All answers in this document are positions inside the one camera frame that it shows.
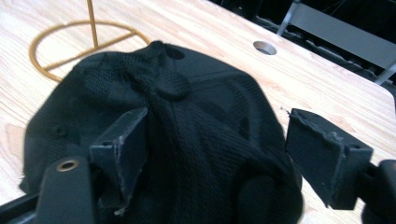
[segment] black cap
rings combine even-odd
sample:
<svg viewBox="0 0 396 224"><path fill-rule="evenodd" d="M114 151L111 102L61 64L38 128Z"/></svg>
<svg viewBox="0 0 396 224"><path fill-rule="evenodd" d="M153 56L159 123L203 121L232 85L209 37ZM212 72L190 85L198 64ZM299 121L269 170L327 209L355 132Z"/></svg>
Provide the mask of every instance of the black cap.
<svg viewBox="0 0 396 224"><path fill-rule="evenodd" d="M28 125L21 188L39 191L46 167L63 157L88 159L92 142L140 107L148 109L148 160L120 220L297 222L299 181L256 81L159 41L92 55L73 68Z"/></svg>

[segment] black fabric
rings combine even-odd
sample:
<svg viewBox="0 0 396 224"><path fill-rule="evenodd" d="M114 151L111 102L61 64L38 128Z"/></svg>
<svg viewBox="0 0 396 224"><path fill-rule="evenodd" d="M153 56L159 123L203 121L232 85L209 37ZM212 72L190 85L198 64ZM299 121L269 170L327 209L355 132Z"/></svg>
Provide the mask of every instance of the black fabric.
<svg viewBox="0 0 396 224"><path fill-rule="evenodd" d="M89 158L90 144L112 122L143 106L148 161L123 217L102 209L102 223L297 222L298 178L255 80L158 41L75 66L28 125L21 188L39 191L46 167L62 157Z"/></svg>

